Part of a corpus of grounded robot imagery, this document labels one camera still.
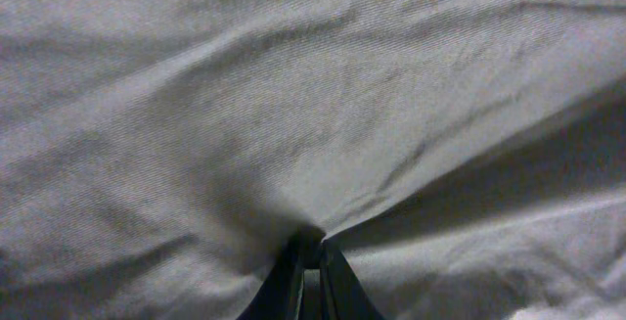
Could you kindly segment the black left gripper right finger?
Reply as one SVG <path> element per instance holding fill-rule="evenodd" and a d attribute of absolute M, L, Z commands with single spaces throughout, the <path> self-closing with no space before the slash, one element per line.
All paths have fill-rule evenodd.
<path fill-rule="evenodd" d="M 319 264 L 323 320 L 384 320 L 340 249 L 322 244 Z"/>

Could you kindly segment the grey cotton shorts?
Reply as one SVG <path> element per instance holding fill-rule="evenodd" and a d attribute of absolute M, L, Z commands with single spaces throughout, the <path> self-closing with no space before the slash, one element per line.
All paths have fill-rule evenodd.
<path fill-rule="evenodd" d="M 1 315 L 625 315 L 625 0 L 1 0 Z"/>

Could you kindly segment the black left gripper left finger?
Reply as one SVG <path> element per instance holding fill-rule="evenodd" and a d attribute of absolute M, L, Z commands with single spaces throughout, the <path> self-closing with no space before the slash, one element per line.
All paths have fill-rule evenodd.
<path fill-rule="evenodd" d="M 304 295 L 304 240 L 296 235 L 238 320 L 299 320 Z"/>

